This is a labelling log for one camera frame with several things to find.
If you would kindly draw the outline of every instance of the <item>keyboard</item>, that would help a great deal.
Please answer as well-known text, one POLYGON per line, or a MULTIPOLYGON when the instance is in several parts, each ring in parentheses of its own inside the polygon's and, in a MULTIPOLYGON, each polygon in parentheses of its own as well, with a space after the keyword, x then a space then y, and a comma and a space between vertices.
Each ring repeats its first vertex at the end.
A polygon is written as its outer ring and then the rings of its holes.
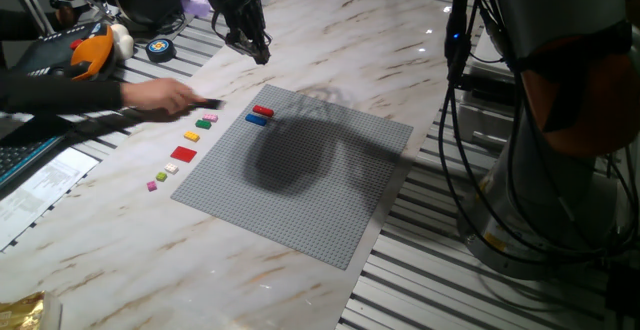
POLYGON ((60 143, 72 127, 57 116, 36 116, 0 139, 0 188, 60 143))

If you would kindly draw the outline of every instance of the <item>marble table surface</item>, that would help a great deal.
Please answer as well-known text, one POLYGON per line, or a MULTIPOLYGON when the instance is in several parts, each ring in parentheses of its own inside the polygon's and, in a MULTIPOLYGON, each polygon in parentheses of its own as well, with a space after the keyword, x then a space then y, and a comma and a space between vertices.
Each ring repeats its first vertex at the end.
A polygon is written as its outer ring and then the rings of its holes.
POLYGON ((51 291, 63 329, 334 328, 442 103, 443 10, 428 0, 272 0, 269 64, 225 48, 190 79, 228 101, 218 123, 196 129, 197 110, 136 128, 0 256, 0 302, 51 291), (414 127, 346 271, 169 198, 267 83, 414 127), (190 143, 187 130, 202 139, 190 143), (148 192, 177 145, 198 155, 148 192))

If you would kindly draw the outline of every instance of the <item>human hand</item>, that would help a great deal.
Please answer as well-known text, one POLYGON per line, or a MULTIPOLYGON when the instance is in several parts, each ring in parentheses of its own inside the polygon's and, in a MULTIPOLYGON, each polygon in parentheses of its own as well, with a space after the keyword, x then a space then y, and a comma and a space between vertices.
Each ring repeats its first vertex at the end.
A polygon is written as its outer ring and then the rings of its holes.
POLYGON ((183 110, 195 102, 207 101, 175 79, 122 84, 120 92, 124 106, 135 106, 140 110, 166 109, 169 114, 183 110))
POLYGON ((65 29, 72 27, 78 22, 80 14, 73 10, 74 9, 67 6, 63 6, 56 10, 56 18, 65 29))

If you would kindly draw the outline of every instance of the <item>orange object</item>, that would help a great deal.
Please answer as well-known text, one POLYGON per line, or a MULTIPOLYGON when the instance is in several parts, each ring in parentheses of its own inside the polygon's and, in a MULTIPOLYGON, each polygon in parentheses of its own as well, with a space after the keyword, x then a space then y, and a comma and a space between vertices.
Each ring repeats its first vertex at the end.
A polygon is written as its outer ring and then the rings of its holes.
MULTIPOLYGON (((539 52, 577 38, 559 39, 539 52)), ((575 157, 608 154, 629 144, 640 130, 640 76, 629 57, 610 54, 589 62, 584 101, 576 123, 566 129, 543 132, 560 153, 575 157)), ((560 84, 527 70, 522 80, 536 124, 544 128, 560 84)))
POLYGON ((90 79, 100 72, 109 58, 113 49, 113 33, 109 25, 102 24, 101 26, 106 30, 100 29, 98 33, 92 34, 95 36, 84 40, 73 52, 71 67, 80 68, 82 72, 72 80, 90 79))

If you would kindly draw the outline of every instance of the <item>black cable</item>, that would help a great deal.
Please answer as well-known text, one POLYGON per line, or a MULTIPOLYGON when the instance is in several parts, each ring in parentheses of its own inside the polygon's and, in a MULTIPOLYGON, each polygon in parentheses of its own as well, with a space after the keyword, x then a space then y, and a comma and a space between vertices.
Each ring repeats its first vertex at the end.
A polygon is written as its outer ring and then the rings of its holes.
POLYGON ((480 62, 483 62, 485 64, 496 64, 496 63, 499 63, 499 62, 504 62, 504 59, 484 60, 484 59, 480 59, 479 57, 475 56, 473 53, 470 53, 469 55, 471 55, 472 58, 474 58, 474 59, 476 59, 476 60, 478 60, 480 62))
MULTIPOLYGON (((476 8, 477 8, 477 6, 479 6, 479 4, 481 4, 481 3, 482 3, 482 1, 481 1, 481 0, 477 0, 477 1, 476 1, 476 3, 474 4, 474 9, 476 9, 476 8)), ((456 60, 459 60, 459 59, 462 59, 462 61, 463 61, 463 62, 466 62, 466 56, 456 56, 456 60)), ((455 78, 450 78, 450 81, 451 81, 451 83, 452 83, 452 85, 451 85, 450 87, 455 88, 455 86, 454 86, 454 85, 455 85, 455 83, 456 83, 456 79, 455 79, 455 78)), ((458 145, 458 150, 460 151, 460 155, 461 155, 462 160, 463 160, 463 164, 465 165, 465 170, 467 171, 468 176, 469 176, 469 177, 470 177, 470 179, 472 180, 471 182, 472 182, 472 184, 474 185, 474 188, 475 188, 475 190, 476 190, 476 193, 477 193, 478 197, 482 200, 482 202, 483 202, 483 204, 485 205, 485 207, 486 207, 487 211, 489 211, 489 212, 491 213, 491 215, 494 217, 494 219, 496 220, 496 222, 498 222, 498 224, 499 224, 500 226, 502 226, 502 228, 503 228, 503 229, 504 229, 504 230, 505 230, 505 231, 506 231, 506 232, 507 232, 507 233, 508 233, 508 234, 509 234, 513 239, 515 239, 516 241, 518 241, 518 242, 522 243, 522 244, 523 244, 523 245, 525 245, 527 248, 530 248, 530 249, 532 249, 532 250, 534 250, 534 251, 537 251, 537 252, 539 252, 539 253, 543 253, 543 254, 545 254, 545 255, 547 255, 547 256, 549 256, 549 257, 554 257, 555 255, 557 255, 557 254, 555 254, 555 253, 553 253, 553 252, 545 251, 545 250, 543 250, 543 249, 540 249, 540 248, 538 248, 538 247, 534 246, 533 244, 528 243, 528 242, 527 242, 527 241, 525 241, 524 239, 521 239, 521 238, 520 238, 517 234, 515 234, 515 233, 514 233, 514 232, 513 232, 513 231, 512 231, 512 230, 511 230, 511 229, 510 229, 510 228, 509 228, 509 227, 508 227, 508 226, 507 226, 503 221, 502 221, 502 219, 500 219, 500 217, 499 217, 499 216, 498 216, 498 215, 493 211, 493 209, 491 208, 491 205, 489 204, 489 202, 487 201, 486 197, 484 196, 484 193, 483 193, 483 192, 481 191, 481 189, 479 188, 478 182, 476 181, 475 176, 474 176, 473 172, 472 172, 472 171, 471 171, 471 169, 470 169, 470 166, 469 166, 468 160, 467 160, 467 158, 466 158, 466 154, 465 154, 465 152, 464 152, 464 148, 462 147, 462 143, 461 143, 460 138, 459 138, 459 136, 458 136, 459 131, 458 131, 458 128, 457 128, 457 125, 458 125, 458 124, 457 124, 457 116, 456 116, 456 110, 455 110, 455 103, 454 103, 454 102, 452 102, 452 117, 454 117, 453 124, 454 124, 454 131, 456 131, 456 142, 457 142, 457 145, 458 145)), ((444 154, 441 154, 441 161, 443 161, 443 162, 444 162, 444 163, 443 163, 443 166, 444 166, 444 167, 446 167, 446 160, 444 159, 444 154)), ((448 184, 450 185, 450 191, 452 192, 452 194, 455 194, 455 190, 453 189, 452 184, 450 183, 450 179, 447 179, 447 180, 448 180, 448 181, 447 181, 447 182, 448 182, 448 184)), ((461 212, 462 212, 462 211, 464 211, 464 210, 462 209, 462 207, 460 206, 459 201, 456 201, 456 204, 457 204, 457 205, 458 205, 458 207, 460 208, 461 212)), ((482 235, 481 235, 479 232, 476 232, 476 235, 477 235, 477 236, 479 236, 479 237, 482 237, 482 235)), ((500 251, 500 250, 498 250, 498 249, 495 249, 495 248, 493 248, 493 247, 492 247, 492 249, 493 249, 493 250, 495 250, 495 251, 497 251, 497 252, 499 252, 499 253, 501 253, 501 254, 503 254, 503 252, 502 252, 502 251, 500 251)), ((565 256, 565 257, 572 257, 572 256, 571 256, 571 255, 569 255, 569 254, 561 254, 561 255, 562 255, 562 256, 565 256)), ((588 260, 590 260, 590 259, 592 259, 592 258, 593 258, 593 256, 591 256, 590 258, 586 258, 586 257, 577 257, 577 258, 572 258, 571 260, 567 260, 567 261, 569 261, 569 262, 571 262, 571 263, 576 263, 576 262, 586 262, 586 261, 588 261, 588 260)), ((548 261, 547 261, 547 262, 538 262, 538 263, 539 263, 539 264, 543 264, 543 263, 544 263, 544 264, 549 265, 549 264, 552 264, 553 262, 548 262, 548 261)))
MULTIPOLYGON (((536 150, 536 153, 538 154, 538 159, 540 160, 540 163, 542 164, 542 170, 545 173, 547 180, 549 181, 549 184, 551 185, 551 190, 553 191, 553 195, 556 197, 556 199, 558 199, 558 202, 560 203, 560 206, 565 210, 565 212, 567 213, 567 217, 569 219, 569 222, 571 223, 573 229, 576 231, 576 233, 578 234, 578 236, 582 239, 582 241, 585 242, 585 244, 591 249, 591 252, 584 252, 585 254, 589 254, 589 253, 598 253, 600 252, 601 255, 604 255, 606 253, 606 249, 594 249, 594 246, 591 244, 591 241, 589 241, 589 239, 586 237, 586 235, 584 234, 584 232, 582 231, 582 229, 578 226, 578 224, 575 222, 575 217, 573 216, 572 213, 570 213, 570 209, 565 208, 565 205, 563 203, 563 197, 562 194, 560 193, 560 188, 558 187, 558 185, 556 184, 556 182, 553 179, 553 175, 551 174, 551 170, 549 170, 547 163, 544 159, 544 156, 542 154, 542 148, 540 143, 538 142, 538 137, 534 128, 534 124, 533 124, 533 114, 531 113, 531 108, 529 106, 529 102, 527 100, 527 94, 525 93, 524 90, 524 85, 522 84, 522 78, 520 76, 519 72, 514 73, 514 78, 516 80, 516 97, 517 97, 517 102, 520 103, 520 96, 522 95, 522 98, 525 99, 524 100, 524 108, 525 108, 525 112, 527 114, 528 117, 528 123, 529 123, 529 131, 531 132, 531 137, 533 138, 533 142, 534 142, 534 147, 536 150)), ((516 116, 518 117, 518 120, 521 117, 521 112, 518 111, 518 113, 516 114, 516 116)), ((531 230, 538 236, 540 236, 541 238, 545 239, 547 242, 549 242, 550 244, 552 244, 553 246, 556 246, 559 250, 561 251, 571 251, 571 252, 583 252, 580 250, 576 250, 576 249, 571 249, 571 248, 567 248, 564 246, 558 246, 555 244, 555 241, 552 241, 548 236, 543 235, 543 232, 540 228, 538 228, 537 226, 535 226, 533 224, 533 222, 531 221, 531 219, 528 217, 528 215, 526 214, 526 212, 523 210, 522 205, 520 204, 519 200, 518 200, 518 195, 516 193, 516 189, 515 189, 515 182, 514 182, 514 178, 513 178, 513 160, 514 160, 514 153, 515 153, 515 143, 517 141, 517 133, 515 134, 516 137, 513 138, 513 134, 512 134, 512 139, 510 141, 510 147, 509 147, 509 154, 508 154, 508 162, 507 162, 507 178, 508 178, 508 193, 511 193, 512 197, 513 197, 513 202, 516 208, 516 211, 518 212, 518 214, 527 222, 527 225, 529 225, 529 227, 531 228, 531 230)))
MULTIPOLYGON (((494 6, 495 6, 495 4, 496 4, 496 3, 495 3, 495 0, 490 0, 490 1, 491 1, 492 5, 494 5, 494 6)), ((494 13, 499 13, 499 12, 498 12, 497 7, 495 8, 495 12, 494 12, 494 13)), ((505 34, 505 36, 506 36, 506 29, 504 28, 504 23, 502 23, 501 19, 500 19, 499 17, 495 16, 495 15, 494 15, 494 18, 496 19, 497 24, 498 24, 499 26, 501 26, 501 31, 503 31, 503 32, 504 32, 504 34, 505 34)), ((517 73, 516 73, 516 74, 515 74, 515 76, 516 76, 516 79, 519 79, 519 74, 517 74, 517 73)), ((516 139, 517 139, 517 133, 514 133, 514 134, 516 135, 516 136, 515 136, 515 138, 512 136, 512 139, 511 139, 511 144, 513 144, 513 145, 515 145, 515 142, 516 142, 516 139)), ((513 181, 513 176, 512 176, 512 163, 511 163, 511 162, 513 161, 513 150, 511 150, 511 158, 510 158, 510 160, 511 160, 511 161, 509 162, 509 166, 508 166, 508 169, 509 169, 510 174, 508 175, 508 178, 510 179, 510 185, 511 185, 511 186, 510 186, 510 190, 515 194, 515 186, 514 186, 514 185, 513 185, 513 183, 512 183, 512 181, 513 181)), ((551 184, 552 184, 552 187, 553 187, 553 186, 555 186, 555 184, 554 184, 554 182, 553 182, 553 179, 551 178, 550 173, 548 172, 548 169, 545 169, 545 170, 547 171, 547 176, 548 176, 548 178, 549 178, 549 180, 550 180, 550 182, 551 182, 551 184)), ((556 193, 556 195, 557 195, 557 196, 558 196, 558 198, 560 199, 560 198, 561 198, 561 196, 560 196, 560 193, 559 193, 559 190, 558 190, 557 186, 555 186, 554 192, 556 193)), ((544 238, 544 236, 542 236, 542 234, 540 234, 540 232, 536 231, 536 230, 533 228, 533 226, 531 225, 531 222, 530 222, 530 221, 528 221, 528 220, 526 219, 526 216, 523 216, 523 218, 525 219, 525 221, 527 221, 527 223, 529 224, 529 226, 532 228, 532 230, 533 230, 534 232, 537 232, 537 233, 538 233, 538 235, 539 235, 540 237, 543 237, 543 238, 544 238)), ((637 234, 637 227, 638 227, 636 223, 637 223, 637 221, 634 221, 634 228, 635 228, 635 229, 634 229, 634 233, 635 233, 635 234, 637 234)), ((574 224, 574 226, 576 226, 576 231, 578 231, 578 234, 583 238, 583 240, 585 241, 585 243, 587 243, 587 244, 588 244, 588 241, 586 240, 586 237, 585 237, 585 236, 584 236, 584 234, 582 233, 581 229, 579 229, 579 228, 577 227, 577 224, 575 224, 575 222, 572 222, 572 224, 574 224)), ((605 249, 604 251, 603 251, 603 250, 599 250, 599 251, 593 251, 593 252, 578 252, 578 251, 576 251, 576 250, 574 250, 574 249, 567 249, 567 248, 563 248, 563 250, 564 250, 564 251, 570 251, 570 252, 581 253, 581 254, 585 254, 585 255, 586 255, 586 254, 596 255, 596 254, 598 254, 599 252, 600 252, 600 253, 602 253, 602 254, 606 254, 606 249, 605 249)))
MULTIPOLYGON (((497 6, 494 5, 495 4, 495 0, 490 0, 492 6, 497 6)), ((496 7, 494 9, 494 14, 498 13, 498 8, 496 7)), ((502 22, 502 19, 499 17, 495 17, 494 19, 499 31, 503 34, 503 36, 506 38, 508 37, 507 35, 507 31, 506 28, 504 26, 504 23, 502 22)), ((540 238, 544 239, 548 245, 550 247, 556 248, 556 250, 559 250, 563 253, 575 253, 575 256, 601 256, 602 254, 604 254, 606 251, 603 249, 598 249, 598 250, 594 250, 594 251, 580 251, 580 250, 576 250, 576 249, 571 249, 571 248, 567 248, 561 244, 557 244, 557 242, 553 239, 551 239, 550 237, 548 237, 544 232, 542 232, 529 218, 529 216, 526 214, 526 212, 523 210, 523 207, 518 199, 518 195, 516 193, 515 190, 515 184, 514 184, 514 180, 513 180, 513 158, 515 156, 515 144, 517 143, 517 138, 518 138, 518 131, 519 131, 519 122, 520 122, 520 116, 521 111, 520 111, 520 106, 521 106, 521 101, 520 100, 520 91, 522 91, 524 93, 524 85, 522 84, 522 79, 520 77, 520 73, 519 71, 514 71, 514 67, 513 67, 513 59, 515 59, 515 55, 512 54, 510 46, 506 49, 503 49, 504 53, 505 53, 505 59, 507 59, 507 65, 510 65, 510 69, 512 70, 512 72, 514 73, 514 78, 516 80, 516 93, 515 93, 515 105, 516 105, 516 110, 514 113, 514 121, 513 121, 513 129, 512 129, 512 133, 511 133, 511 139, 509 141, 509 148, 507 150, 507 194, 511 195, 509 196, 509 198, 512 200, 512 203, 514 205, 514 209, 516 210, 516 212, 518 213, 518 215, 520 215, 520 217, 527 223, 527 225, 529 226, 529 228, 540 238)), ((550 173, 547 172, 547 176, 550 182, 553 182, 552 178, 550 177, 550 173)), ((572 221, 572 217, 569 216, 569 220, 570 222, 575 226, 575 222, 572 221)), ((578 229, 577 226, 575 226, 575 230, 577 231, 577 233, 582 235, 581 237, 583 237, 584 233, 581 231, 581 229, 578 229)))
MULTIPOLYGON (((480 241, 482 241, 482 243, 487 246, 491 251, 495 252, 496 254, 505 257, 509 260, 513 260, 513 261, 517 261, 523 264, 530 264, 530 265, 540 265, 540 266, 554 266, 554 265, 562 265, 562 264, 576 264, 576 263, 583 263, 586 262, 586 260, 583 259, 571 259, 571 260, 564 260, 564 261, 538 261, 538 260, 529 260, 529 259, 524 259, 524 258, 520 258, 517 256, 513 256, 510 254, 507 254, 506 252, 496 248, 493 244, 491 244, 487 239, 484 238, 484 236, 482 235, 482 233, 480 232, 480 230, 475 226, 475 224, 471 221, 471 218, 469 217, 469 215, 467 214, 466 210, 464 209, 464 207, 462 206, 462 203, 460 202, 460 199, 458 197, 458 194, 456 193, 455 188, 453 187, 453 183, 451 181, 451 175, 449 174, 449 169, 447 167, 447 160, 444 156, 444 124, 446 121, 446 117, 447 117, 447 109, 449 107, 449 103, 451 103, 451 116, 452 118, 455 118, 457 120, 457 114, 455 114, 455 100, 451 100, 452 97, 454 97, 454 95, 452 95, 454 93, 454 82, 451 81, 449 83, 449 87, 447 89, 447 94, 445 95, 445 102, 444 102, 444 106, 442 108, 442 114, 440 116, 440 128, 438 129, 438 153, 440 156, 440 161, 442 162, 442 171, 444 173, 444 177, 445 180, 447 181, 447 185, 449 187, 449 191, 451 192, 451 196, 454 200, 454 202, 456 203, 456 206, 458 207, 458 210, 460 211, 460 214, 462 215, 462 217, 464 217, 465 221, 467 222, 467 224, 469 225, 469 227, 471 228, 471 230, 474 232, 474 234, 476 235, 476 238, 480 239, 480 241)), ((460 151, 460 155, 461 157, 463 157, 463 164, 465 165, 465 169, 467 170, 467 174, 470 174, 470 176, 473 175, 473 172, 471 172, 471 169, 469 167, 469 162, 466 159, 466 156, 464 156, 464 148, 462 148, 462 142, 460 141, 460 136, 459 136, 459 128, 457 126, 457 122, 454 120, 453 121, 453 125, 454 125, 454 138, 456 139, 456 143, 458 145, 458 151, 460 151)), ((472 183, 477 186, 477 182, 475 181, 475 178, 472 178, 472 183)), ((484 194, 482 192, 479 192, 478 195, 480 197, 484 197, 484 194)), ((493 213, 493 211, 491 210, 490 212, 492 212, 492 216, 494 216, 494 219, 496 220, 496 222, 500 223, 502 222, 502 220, 500 220, 499 217, 495 216, 495 213, 493 213)))
MULTIPOLYGON (((476 0, 474 3, 474 10, 477 9, 477 6, 479 6, 481 4, 481 0, 476 0)), ((473 28, 473 22, 469 23, 468 26, 468 30, 467 30, 467 35, 466 35, 466 41, 470 41, 469 40, 469 35, 470 35, 470 31, 469 29, 473 28)), ((462 47, 458 48, 458 54, 456 54, 455 56, 455 60, 456 61, 460 61, 462 63, 466 62, 466 56, 460 56, 460 51, 462 51, 462 47)), ((454 67, 458 67, 458 69, 460 67, 464 67, 464 66, 460 66, 460 64, 455 64, 453 63, 452 66, 450 67, 450 75, 453 74, 454 78, 450 78, 449 81, 453 84, 450 85, 450 87, 454 87, 455 88, 455 83, 458 81, 458 79, 455 78, 455 76, 457 76, 458 74, 457 71, 451 70, 454 67)), ((473 172, 471 171, 471 167, 469 165, 469 162, 467 160, 464 148, 462 147, 462 142, 460 140, 460 137, 458 136, 459 131, 458 131, 458 124, 457 124, 457 114, 456 114, 456 110, 455 110, 455 102, 453 102, 452 105, 452 109, 451 109, 451 116, 452 116, 452 120, 453 120, 453 125, 454 125, 454 131, 455 131, 455 139, 456 139, 456 143, 458 145, 458 150, 460 151, 460 156, 462 158, 462 162, 463 165, 465 167, 465 170, 467 171, 467 174, 469 176, 469 178, 471 179, 471 183, 476 191, 476 193, 478 194, 478 197, 480 198, 480 200, 482 201, 483 205, 486 207, 487 211, 491 214, 491 216, 496 220, 496 222, 512 237, 514 238, 516 241, 518 241, 519 243, 521 243, 522 245, 526 246, 527 248, 530 248, 536 252, 539 252, 541 254, 544 255, 549 255, 549 256, 554 256, 556 254, 549 252, 549 251, 545 251, 543 249, 538 248, 537 246, 529 243, 528 241, 522 239, 521 237, 519 237, 513 230, 511 230, 511 228, 498 216, 498 214, 493 210, 493 208, 491 207, 491 205, 489 204, 489 201, 487 200, 487 198, 484 195, 484 192, 480 189, 480 186, 478 185, 478 181, 475 178, 475 175, 473 174, 473 172)))
POLYGON ((618 169, 618 166, 615 164, 615 161, 613 159, 613 156, 611 154, 609 154, 608 156, 608 160, 609 163, 611 164, 611 167, 613 168, 613 171, 616 173, 616 176, 618 177, 618 180, 620 181, 620 184, 622 185, 622 188, 624 189, 624 192, 627 195, 627 198, 630 200, 631 202, 631 206, 632 206, 632 211, 633 211, 633 217, 632 217, 632 221, 631 221, 631 226, 629 228, 627 228, 627 230, 625 231, 624 235, 622 235, 620 238, 623 239, 622 240, 622 244, 619 245, 620 249, 618 249, 619 252, 624 251, 626 249, 626 247, 629 245, 629 243, 633 243, 633 241, 635 241, 638 237, 638 190, 636 187, 636 183, 635 183, 635 171, 633 169, 633 166, 631 164, 631 152, 628 151, 628 147, 625 148, 625 152, 628 153, 627 154, 627 168, 628 168, 628 172, 629 172, 629 179, 631 181, 631 189, 630 187, 627 185, 626 181, 624 181, 624 177, 622 176, 620 170, 618 169))

